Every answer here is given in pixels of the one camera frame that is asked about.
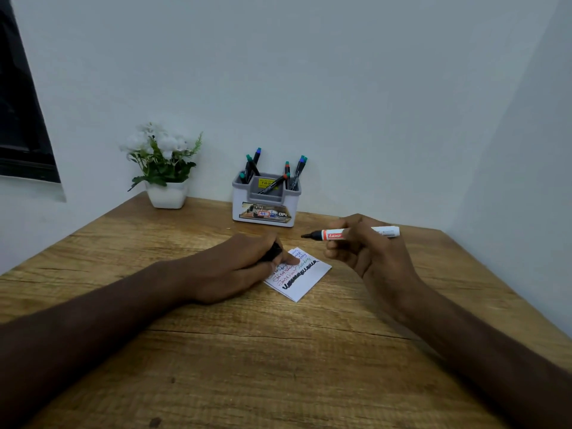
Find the pen holder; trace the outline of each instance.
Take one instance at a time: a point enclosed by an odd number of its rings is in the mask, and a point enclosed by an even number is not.
[[[260,176],[253,176],[250,182],[243,184],[238,173],[232,181],[232,219],[292,227],[302,193],[300,182],[296,191],[287,190],[281,184],[269,194],[258,194],[280,176],[281,174],[260,173]]]

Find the window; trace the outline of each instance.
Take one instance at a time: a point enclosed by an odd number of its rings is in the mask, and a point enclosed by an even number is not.
[[[0,175],[60,181],[10,0],[0,0]]]

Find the yellow label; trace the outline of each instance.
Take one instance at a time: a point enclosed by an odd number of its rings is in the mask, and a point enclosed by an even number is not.
[[[274,179],[258,179],[258,188],[266,188],[268,185],[271,185],[274,182]]]

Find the forearm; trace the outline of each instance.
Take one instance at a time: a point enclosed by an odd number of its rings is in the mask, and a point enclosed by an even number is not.
[[[0,325],[3,423],[20,422],[175,307],[173,279],[165,271],[160,262],[66,303]]]
[[[571,428],[572,375],[425,288],[405,325],[527,428]]]

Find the white marker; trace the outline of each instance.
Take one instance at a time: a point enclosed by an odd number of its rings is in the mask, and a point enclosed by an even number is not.
[[[379,226],[372,227],[372,229],[388,238],[397,238],[397,236],[399,236],[399,227],[397,226]],[[311,233],[303,234],[302,237],[313,239],[314,241],[343,240],[343,231],[344,229],[316,230]]]

